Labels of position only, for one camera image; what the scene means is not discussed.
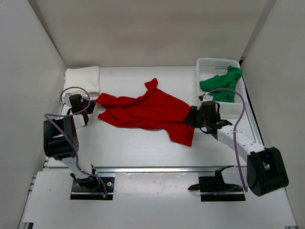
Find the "red t shirt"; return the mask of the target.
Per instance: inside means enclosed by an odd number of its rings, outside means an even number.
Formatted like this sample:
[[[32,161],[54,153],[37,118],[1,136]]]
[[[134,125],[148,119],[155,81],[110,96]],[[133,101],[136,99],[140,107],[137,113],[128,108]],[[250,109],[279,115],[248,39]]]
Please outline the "red t shirt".
[[[120,128],[163,129],[170,140],[191,147],[194,128],[183,122],[191,106],[160,90],[156,78],[144,85],[147,91],[137,98],[100,94],[95,102],[105,111],[98,118]]]

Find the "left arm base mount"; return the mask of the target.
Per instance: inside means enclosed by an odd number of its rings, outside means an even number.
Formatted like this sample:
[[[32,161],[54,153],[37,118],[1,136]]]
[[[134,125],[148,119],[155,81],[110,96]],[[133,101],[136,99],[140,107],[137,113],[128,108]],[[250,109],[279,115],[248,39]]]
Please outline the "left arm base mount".
[[[73,173],[70,176],[73,178],[71,200],[113,200],[115,177],[101,177],[107,192],[104,194],[104,186],[99,179],[76,179]]]

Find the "white t shirt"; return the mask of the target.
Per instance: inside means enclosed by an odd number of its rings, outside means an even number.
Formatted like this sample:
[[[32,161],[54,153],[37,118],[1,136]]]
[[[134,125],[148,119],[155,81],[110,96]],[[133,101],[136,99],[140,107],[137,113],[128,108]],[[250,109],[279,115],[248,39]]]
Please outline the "white t shirt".
[[[70,69],[68,68],[65,72],[65,82],[63,90],[73,87],[66,90],[62,94],[62,98],[66,93],[70,94],[81,94],[86,96],[87,94],[76,87],[81,87],[88,92],[90,97],[98,96],[100,94],[100,73],[98,66],[85,67]]]

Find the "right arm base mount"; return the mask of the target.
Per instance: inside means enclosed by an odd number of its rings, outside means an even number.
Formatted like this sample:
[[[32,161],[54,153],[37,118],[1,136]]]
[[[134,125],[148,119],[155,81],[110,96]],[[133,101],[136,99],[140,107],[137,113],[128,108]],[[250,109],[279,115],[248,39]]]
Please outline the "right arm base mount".
[[[234,166],[218,168],[214,176],[200,176],[199,183],[188,187],[188,191],[200,191],[201,202],[245,201],[243,187],[225,183],[222,172]]]

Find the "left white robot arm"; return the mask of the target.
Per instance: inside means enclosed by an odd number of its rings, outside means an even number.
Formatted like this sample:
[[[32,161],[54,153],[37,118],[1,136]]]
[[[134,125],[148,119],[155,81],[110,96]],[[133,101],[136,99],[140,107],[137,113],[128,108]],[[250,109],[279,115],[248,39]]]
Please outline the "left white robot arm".
[[[77,168],[76,153],[79,150],[79,141],[76,130],[88,124],[89,114],[93,113],[95,102],[90,102],[81,94],[67,95],[66,98],[71,105],[67,116],[43,122],[44,152],[47,157],[64,163],[71,170],[71,177],[81,188],[93,192],[100,187],[100,179],[95,176],[97,173],[91,164],[81,165],[85,173]]]

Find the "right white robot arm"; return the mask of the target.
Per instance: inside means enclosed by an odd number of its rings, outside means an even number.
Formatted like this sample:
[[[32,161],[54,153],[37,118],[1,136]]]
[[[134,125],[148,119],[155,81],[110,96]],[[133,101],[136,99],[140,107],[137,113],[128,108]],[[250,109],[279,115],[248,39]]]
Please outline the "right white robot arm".
[[[276,147],[267,148],[251,141],[244,134],[237,131],[237,124],[233,125],[220,116],[220,105],[214,101],[202,102],[199,107],[192,106],[184,119],[188,126],[202,130],[213,136],[218,142],[225,144],[235,152],[240,175],[239,158],[246,162],[246,179],[241,177],[242,184],[250,188],[256,196],[285,188],[289,184],[288,175],[282,155]]]

